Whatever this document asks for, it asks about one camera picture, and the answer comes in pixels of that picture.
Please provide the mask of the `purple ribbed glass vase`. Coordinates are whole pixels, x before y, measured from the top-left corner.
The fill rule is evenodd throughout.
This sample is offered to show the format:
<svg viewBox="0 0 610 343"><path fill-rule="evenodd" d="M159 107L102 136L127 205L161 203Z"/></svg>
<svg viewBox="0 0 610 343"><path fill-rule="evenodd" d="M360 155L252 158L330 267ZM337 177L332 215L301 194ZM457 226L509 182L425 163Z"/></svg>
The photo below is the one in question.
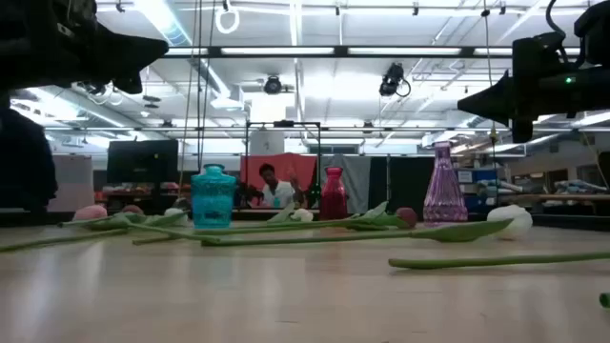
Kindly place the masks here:
<svg viewBox="0 0 610 343"><path fill-rule="evenodd" d="M451 143L436 142L434 169L423 207L425 222L466 222L468 211L451 158Z"/></svg>

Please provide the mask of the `wooden workbench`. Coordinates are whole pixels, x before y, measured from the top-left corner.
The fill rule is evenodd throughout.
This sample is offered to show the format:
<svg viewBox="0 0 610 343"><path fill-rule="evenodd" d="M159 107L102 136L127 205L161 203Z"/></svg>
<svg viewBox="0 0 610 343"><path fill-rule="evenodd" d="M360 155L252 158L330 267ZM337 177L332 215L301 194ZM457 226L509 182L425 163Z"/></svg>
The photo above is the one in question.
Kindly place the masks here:
<svg viewBox="0 0 610 343"><path fill-rule="evenodd" d="M593 215L610 216L610 194L501 194L498 203L502 205L519 205L541 212L544 204L551 201L553 205L568 206L570 202L590 206Z"/></svg>

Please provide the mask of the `blue storage bin shelf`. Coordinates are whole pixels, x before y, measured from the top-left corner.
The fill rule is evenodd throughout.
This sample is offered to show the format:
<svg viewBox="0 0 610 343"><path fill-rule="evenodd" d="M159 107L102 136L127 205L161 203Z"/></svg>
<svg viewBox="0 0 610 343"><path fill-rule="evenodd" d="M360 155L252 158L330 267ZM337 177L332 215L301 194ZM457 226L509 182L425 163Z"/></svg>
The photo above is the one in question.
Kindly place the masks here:
<svg viewBox="0 0 610 343"><path fill-rule="evenodd" d="M497 204L497 172L493 169L456 169L459 189L468 212L488 212Z"/></svg>

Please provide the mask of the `person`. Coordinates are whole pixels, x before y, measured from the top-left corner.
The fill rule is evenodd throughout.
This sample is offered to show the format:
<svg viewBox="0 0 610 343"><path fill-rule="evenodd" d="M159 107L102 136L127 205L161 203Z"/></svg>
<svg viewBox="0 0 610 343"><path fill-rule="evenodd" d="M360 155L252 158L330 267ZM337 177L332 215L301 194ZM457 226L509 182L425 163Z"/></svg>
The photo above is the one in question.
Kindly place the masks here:
<svg viewBox="0 0 610 343"><path fill-rule="evenodd" d="M291 203L304 203L304 192L300 188L294 172L289 173L288 180L281 180L275 173L275 167L264 163L259 168L259 175L265 185L262 188L262 205L270 208L285 208Z"/></svg>

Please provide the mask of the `grey cloth backdrop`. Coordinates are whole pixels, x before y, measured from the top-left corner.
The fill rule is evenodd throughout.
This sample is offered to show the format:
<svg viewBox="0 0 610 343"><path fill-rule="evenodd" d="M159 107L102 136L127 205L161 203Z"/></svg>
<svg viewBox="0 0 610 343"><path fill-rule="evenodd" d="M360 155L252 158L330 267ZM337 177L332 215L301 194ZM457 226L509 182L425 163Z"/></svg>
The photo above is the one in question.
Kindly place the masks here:
<svg viewBox="0 0 610 343"><path fill-rule="evenodd" d="M325 170L329 167L343 169L342 182L347 194L347 213L362 213L369 210L369 179L371 158L334 154L321 157L321 187L327 181Z"/></svg>

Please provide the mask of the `white partition board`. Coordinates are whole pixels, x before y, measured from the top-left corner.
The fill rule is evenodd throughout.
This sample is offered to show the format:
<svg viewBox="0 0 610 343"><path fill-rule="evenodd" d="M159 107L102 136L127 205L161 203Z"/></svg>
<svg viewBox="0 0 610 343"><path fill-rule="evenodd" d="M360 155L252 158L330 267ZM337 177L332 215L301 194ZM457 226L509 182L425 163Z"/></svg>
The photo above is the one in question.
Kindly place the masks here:
<svg viewBox="0 0 610 343"><path fill-rule="evenodd" d="M94 204L92 158L87 155L53 157L58 190L49 212L75 212Z"/></svg>

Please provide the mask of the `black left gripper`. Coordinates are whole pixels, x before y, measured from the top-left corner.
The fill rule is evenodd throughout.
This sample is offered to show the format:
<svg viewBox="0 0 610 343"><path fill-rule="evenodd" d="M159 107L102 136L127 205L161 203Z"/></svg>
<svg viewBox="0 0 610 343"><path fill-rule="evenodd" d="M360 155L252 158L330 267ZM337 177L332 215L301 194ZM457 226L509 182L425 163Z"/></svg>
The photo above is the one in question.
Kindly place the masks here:
<svg viewBox="0 0 610 343"><path fill-rule="evenodd" d="M67 65L70 82L143 91L140 72L169 51L164 40L116 33L97 18L96 0L28 0L34 50Z"/></svg>

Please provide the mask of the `red cloth backdrop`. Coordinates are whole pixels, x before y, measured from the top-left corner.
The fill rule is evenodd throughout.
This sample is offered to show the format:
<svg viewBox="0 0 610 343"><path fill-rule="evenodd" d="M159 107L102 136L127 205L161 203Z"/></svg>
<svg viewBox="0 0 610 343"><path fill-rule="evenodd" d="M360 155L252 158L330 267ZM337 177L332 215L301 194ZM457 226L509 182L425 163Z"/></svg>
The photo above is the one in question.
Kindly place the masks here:
<svg viewBox="0 0 610 343"><path fill-rule="evenodd" d="M262 205L263 194L261 191L265 183L259 175L259 168L264 163L273 165L277 177L281 180L288 180L289 173L294 172L305 197L305 191L312 185L315 174L316 159L313 156L291 152L243 156L240 161L239 186L248 206L270 208Z"/></svg>

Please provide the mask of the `white artificial tulip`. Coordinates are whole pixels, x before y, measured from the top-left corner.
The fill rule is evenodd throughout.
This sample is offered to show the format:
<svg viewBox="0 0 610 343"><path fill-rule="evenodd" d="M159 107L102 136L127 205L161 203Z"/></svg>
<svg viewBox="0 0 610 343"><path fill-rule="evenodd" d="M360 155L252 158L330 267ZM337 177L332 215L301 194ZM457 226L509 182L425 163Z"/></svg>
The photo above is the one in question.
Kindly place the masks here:
<svg viewBox="0 0 610 343"><path fill-rule="evenodd" d="M16 252L56 244L75 243L93 239L127 234L141 227L166 228L184 226L188 223L188 213L177 208L169 208L163 215L145 215L135 212L120 212L111 216L87 220L76 220L59 223L59 227L78 227L86 233L68 236L50 237L29 242L0 246L0 253Z"/></svg>
<svg viewBox="0 0 610 343"><path fill-rule="evenodd" d="M228 228L227 230L204 229L198 232L172 232L163 230L160 236L153 238L135 239L132 243L135 246L148 245L153 243L168 242L179 239L199 240L234 234L268 233L283 231L299 231L310 229L310 224L314 224L314 214L306 209L295 209L293 204L281 210L271 219L259 225L249 227Z"/></svg>
<svg viewBox="0 0 610 343"><path fill-rule="evenodd" d="M236 246L262 246L282 244L309 244L347 242L360 240L377 240L391 238L429 239L440 243L466 243L476 241L481 237L495 235L499 239L519 239L533 226L533 219L525 209L511 205L492 210L487 220L468 224L441 226L435 229L407 230L407 231L380 231L369 233L355 233L341 236L327 237L297 237L297 238L271 238L228 240L221 238L204 238L202 246L236 247Z"/></svg>

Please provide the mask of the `black aluminium table frame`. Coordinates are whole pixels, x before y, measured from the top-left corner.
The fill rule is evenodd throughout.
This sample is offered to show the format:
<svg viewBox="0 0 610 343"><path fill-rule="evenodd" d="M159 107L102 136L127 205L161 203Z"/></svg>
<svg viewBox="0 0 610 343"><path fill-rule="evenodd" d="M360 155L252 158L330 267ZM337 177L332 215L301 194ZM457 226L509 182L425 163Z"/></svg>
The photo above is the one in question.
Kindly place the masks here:
<svg viewBox="0 0 610 343"><path fill-rule="evenodd" d="M239 210L234 211L233 222L262 221L270 219L274 214L277 214L277 211ZM59 222L70 221L72 217L72 212L32 213L12 212L10 209L0 209L0 228L56 225ZM610 232L610 216L534 213L532 218L533 224L540 227L591 232Z"/></svg>

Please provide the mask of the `black stand frame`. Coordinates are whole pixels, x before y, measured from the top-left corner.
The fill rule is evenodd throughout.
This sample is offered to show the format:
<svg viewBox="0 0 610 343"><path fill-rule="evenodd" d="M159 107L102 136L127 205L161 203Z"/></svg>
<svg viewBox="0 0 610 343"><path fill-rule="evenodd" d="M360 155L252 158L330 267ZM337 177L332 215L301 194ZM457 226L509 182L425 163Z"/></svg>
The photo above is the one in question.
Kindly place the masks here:
<svg viewBox="0 0 610 343"><path fill-rule="evenodd" d="M293 120L279 120L273 122L247 122L245 127L245 152L241 155L273 155L281 153L295 153L313 156L316 159L315 174L312 185L305 191L304 203L294 204L297 208L312 206L319 197L320 159L319 153L310 154L307 151L311 133L318 139L321 135L321 125L318 122L299 122Z"/></svg>

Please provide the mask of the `black monitor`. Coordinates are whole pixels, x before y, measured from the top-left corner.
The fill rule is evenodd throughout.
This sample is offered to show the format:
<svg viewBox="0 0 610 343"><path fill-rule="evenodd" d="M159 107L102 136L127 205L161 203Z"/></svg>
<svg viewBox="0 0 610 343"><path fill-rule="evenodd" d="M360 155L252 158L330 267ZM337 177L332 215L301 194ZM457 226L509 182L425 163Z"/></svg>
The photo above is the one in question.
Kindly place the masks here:
<svg viewBox="0 0 610 343"><path fill-rule="evenodd" d="M108 148L108 183L162 183L178 177L176 140L112 141Z"/></svg>

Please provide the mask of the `teal glass vase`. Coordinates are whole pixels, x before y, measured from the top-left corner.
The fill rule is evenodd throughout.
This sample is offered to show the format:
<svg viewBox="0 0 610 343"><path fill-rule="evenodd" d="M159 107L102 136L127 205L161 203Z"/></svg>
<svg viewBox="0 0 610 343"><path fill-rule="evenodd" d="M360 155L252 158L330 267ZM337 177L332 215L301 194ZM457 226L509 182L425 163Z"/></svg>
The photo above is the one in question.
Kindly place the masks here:
<svg viewBox="0 0 610 343"><path fill-rule="evenodd" d="M193 224L197 230L229 228L232 222L236 178L220 164L206 164L192 181Z"/></svg>

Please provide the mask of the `black partition curtain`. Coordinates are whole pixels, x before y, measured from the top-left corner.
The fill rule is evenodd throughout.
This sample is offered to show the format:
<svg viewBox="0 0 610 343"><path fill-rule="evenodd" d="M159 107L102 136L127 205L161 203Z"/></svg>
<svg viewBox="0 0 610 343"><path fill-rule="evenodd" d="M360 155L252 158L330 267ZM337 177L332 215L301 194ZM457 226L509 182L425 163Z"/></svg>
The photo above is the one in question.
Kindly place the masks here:
<svg viewBox="0 0 610 343"><path fill-rule="evenodd" d="M424 200L434 169L432 157L373 157L369 207L387 201L387 212L411 208L423 220Z"/></svg>

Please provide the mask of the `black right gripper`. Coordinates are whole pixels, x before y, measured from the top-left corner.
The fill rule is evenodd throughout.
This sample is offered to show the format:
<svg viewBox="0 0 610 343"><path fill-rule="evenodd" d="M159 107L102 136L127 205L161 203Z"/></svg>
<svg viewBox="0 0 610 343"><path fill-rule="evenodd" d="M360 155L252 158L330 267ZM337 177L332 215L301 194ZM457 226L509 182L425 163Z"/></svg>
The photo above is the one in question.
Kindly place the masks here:
<svg viewBox="0 0 610 343"><path fill-rule="evenodd" d="M514 143L525 143L532 138L533 122L541 115L557 114L560 97L540 88L539 81L547 76L556 76L565 71L558 56L564 36L557 32L546 32L534 37L513 42L512 70L505 71L501 78L489 88L457 101L461 111L478 115L503 125L512 121Z"/></svg>

